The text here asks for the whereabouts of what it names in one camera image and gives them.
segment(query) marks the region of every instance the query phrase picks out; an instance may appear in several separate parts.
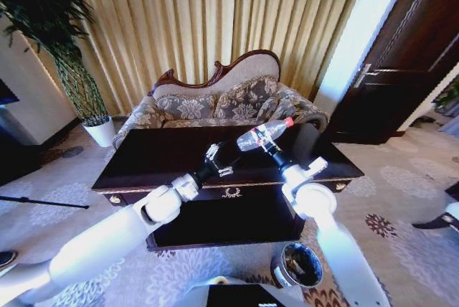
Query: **pleated curtain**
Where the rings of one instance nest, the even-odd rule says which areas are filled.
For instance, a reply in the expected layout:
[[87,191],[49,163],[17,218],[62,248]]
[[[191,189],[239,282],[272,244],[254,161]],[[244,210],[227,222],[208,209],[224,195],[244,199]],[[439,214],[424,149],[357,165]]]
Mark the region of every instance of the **pleated curtain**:
[[313,99],[354,2],[86,1],[95,21],[83,23],[89,37],[78,44],[112,115],[129,113],[170,68],[183,82],[202,83],[215,60],[228,65],[252,49],[274,51],[281,80]]

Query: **sofa armrest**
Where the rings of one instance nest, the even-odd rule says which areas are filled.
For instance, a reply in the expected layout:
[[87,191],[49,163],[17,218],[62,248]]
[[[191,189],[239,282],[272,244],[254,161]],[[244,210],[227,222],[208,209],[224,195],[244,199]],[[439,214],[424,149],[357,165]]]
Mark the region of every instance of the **sofa armrest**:
[[170,116],[156,106],[153,97],[145,97],[113,138],[113,147],[120,148],[131,129],[161,128],[166,119],[170,119]]
[[296,90],[282,83],[278,85],[279,105],[270,121],[292,117],[295,123],[312,123],[320,132],[323,132],[328,124],[328,115]]

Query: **dark wooden table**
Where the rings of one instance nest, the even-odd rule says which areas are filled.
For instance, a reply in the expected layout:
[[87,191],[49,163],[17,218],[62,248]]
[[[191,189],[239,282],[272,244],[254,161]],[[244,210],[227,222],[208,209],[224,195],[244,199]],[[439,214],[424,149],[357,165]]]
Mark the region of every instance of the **dark wooden table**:
[[[93,190],[113,205],[128,205],[152,189],[198,168],[212,143],[235,140],[251,126],[131,130]],[[311,124],[289,128],[277,143],[302,166],[322,156],[328,168],[316,182],[340,192],[364,174]],[[304,221],[281,192],[278,169],[261,149],[247,152],[235,173],[210,179],[180,215],[148,239],[150,250],[297,240]]]

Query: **white plant pot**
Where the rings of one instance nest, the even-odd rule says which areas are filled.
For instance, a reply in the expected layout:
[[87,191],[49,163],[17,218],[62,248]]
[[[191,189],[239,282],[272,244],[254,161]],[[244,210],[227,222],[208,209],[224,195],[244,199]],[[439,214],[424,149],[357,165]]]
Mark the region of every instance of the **white plant pot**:
[[99,126],[83,126],[85,130],[95,139],[101,147],[109,147],[112,144],[113,137],[115,136],[115,126],[110,116],[108,122]]

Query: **red bottle cap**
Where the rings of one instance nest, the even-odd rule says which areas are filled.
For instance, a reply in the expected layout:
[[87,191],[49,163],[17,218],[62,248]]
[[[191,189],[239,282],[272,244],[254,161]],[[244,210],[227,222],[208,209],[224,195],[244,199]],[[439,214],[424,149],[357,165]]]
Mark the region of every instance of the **red bottle cap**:
[[287,128],[290,128],[293,125],[293,119],[291,117],[287,117],[284,119],[284,123],[286,124]]

